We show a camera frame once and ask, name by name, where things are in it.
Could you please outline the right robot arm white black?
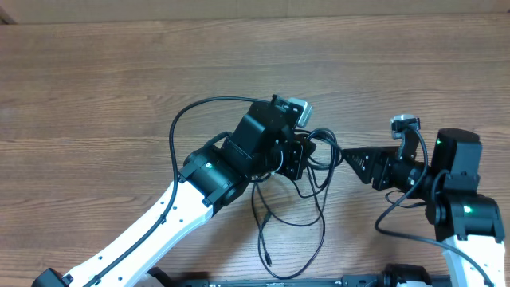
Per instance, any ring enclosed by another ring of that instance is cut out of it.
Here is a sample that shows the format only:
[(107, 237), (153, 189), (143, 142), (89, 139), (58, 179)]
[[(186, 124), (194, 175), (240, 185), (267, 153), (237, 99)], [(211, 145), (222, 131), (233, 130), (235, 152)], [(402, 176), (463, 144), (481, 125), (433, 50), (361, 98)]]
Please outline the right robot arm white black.
[(453, 286), (504, 286), (505, 232), (496, 201), (478, 193), (482, 145), (479, 135), (457, 128), (443, 128), (432, 154), (415, 159), (417, 149), (426, 149), (416, 128), (399, 128), (398, 147), (359, 147), (343, 151), (345, 161), (359, 179), (383, 191), (396, 188), (401, 197), (425, 206), (425, 216), (434, 228), (434, 238), (383, 229), (385, 210), (375, 229), (391, 237), (410, 239), (441, 248)]

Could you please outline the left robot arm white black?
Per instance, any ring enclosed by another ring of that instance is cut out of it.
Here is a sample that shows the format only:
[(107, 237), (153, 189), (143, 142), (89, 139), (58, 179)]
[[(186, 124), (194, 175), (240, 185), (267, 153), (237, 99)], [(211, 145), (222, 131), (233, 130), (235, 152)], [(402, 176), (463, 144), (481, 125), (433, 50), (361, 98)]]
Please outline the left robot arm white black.
[(315, 147), (296, 134), (312, 106), (274, 96), (250, 101), (234, 132), (222, 133), (175, 168), (162, 197), (115, 241), (61, 275), (47, 269), (35, 286), (155, 286), (149, 270), (191, 231), (237, 199), (252, 180), (280, 174), (300, 179)]

